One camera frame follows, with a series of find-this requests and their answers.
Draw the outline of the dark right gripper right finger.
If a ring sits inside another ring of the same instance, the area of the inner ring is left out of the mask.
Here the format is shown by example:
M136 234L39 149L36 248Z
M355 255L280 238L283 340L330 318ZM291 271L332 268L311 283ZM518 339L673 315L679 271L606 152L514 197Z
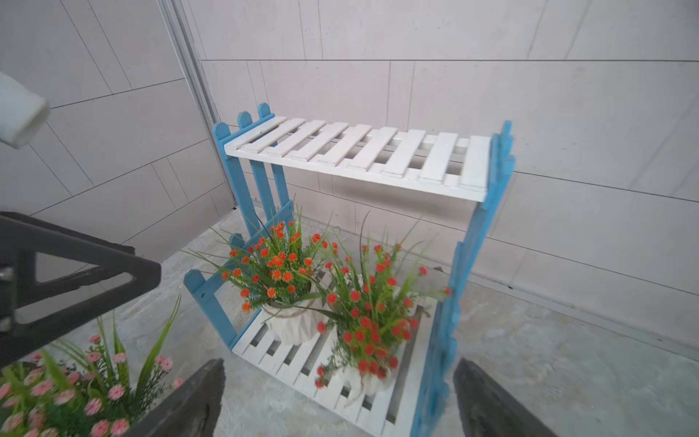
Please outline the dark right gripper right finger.
M556 436L477 363L460 360L453 384L465 436Z

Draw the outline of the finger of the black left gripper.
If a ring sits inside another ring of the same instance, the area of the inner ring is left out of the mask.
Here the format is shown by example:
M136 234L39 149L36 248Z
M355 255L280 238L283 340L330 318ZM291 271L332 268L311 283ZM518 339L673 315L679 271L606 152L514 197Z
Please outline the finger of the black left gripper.
M36 255L44 253L92 267L40 282ZM131 280L98 296L22 322L17 311L81 287L129 274ZM18 212L1 213L1 366L29 355L79 326L158 287L161 265L134 248L98 239Z

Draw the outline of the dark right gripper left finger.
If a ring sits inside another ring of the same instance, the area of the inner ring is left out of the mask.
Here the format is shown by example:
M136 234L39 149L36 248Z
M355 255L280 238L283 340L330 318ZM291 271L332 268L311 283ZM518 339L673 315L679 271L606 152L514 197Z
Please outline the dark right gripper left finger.
M225 390L224 360L209 360L125 436L212 436Z

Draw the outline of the red flower pot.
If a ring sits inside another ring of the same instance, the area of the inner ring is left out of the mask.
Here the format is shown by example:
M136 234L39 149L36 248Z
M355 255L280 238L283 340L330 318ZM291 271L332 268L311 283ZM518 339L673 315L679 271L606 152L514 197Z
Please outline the red flower pot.
M254 225L260 234L249 242L228 242L223 257L187 249L204 260L213 273L240 290L241 309L260 311L262 321L282 345L299 346L310 340L323 320L316 288L323 267L323 233L305 236L302 210L277 224Z
M335 329L337 340L327 363L316 369L314 383L321 390L339 378L356 399L382 390L400 368L398 349L420 327L414 314L419 301L444 300L453 291L431 286L422 257L409 260L402 242L391 242L388 235L363 237L356 259L338 240L324 240L322 270L331 285L317 286L327 317L317 329Z

